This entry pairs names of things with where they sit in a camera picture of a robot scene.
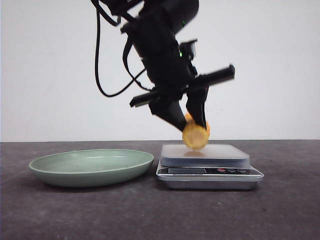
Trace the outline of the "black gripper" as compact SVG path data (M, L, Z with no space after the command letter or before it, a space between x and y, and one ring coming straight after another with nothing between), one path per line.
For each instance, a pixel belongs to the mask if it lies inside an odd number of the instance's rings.
M137 17L120 30L132 41L148 78L155 85L150 93L134 97L130 106L137 107L150 101L148 106L153 115L182 132L187 121L178 99L187 93L188 113L197 125L205 127L208 87L233 79L234 66L197 75L191 63L193 53L189 48L193 42L179 46L169 16L164 12L151 12Z

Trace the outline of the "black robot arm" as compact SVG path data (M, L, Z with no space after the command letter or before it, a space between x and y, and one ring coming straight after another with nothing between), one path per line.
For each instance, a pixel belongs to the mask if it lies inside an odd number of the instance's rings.
M178 43L176 34L197 14L197 0L146 0L136 17L128 10L136 6L136 0L95 0L98 16L103 16L113 26L121 19L126 24L121 32L127 34L122 59L127 60L131 48L135 48L153 89L130 101L131 107L148 105L158 116L183 131L187 120L179 101L187 95L186 109L196 125L205 127L205 101L211 85L234 78L235 67L199 75L192 64L195 57L194 41Z

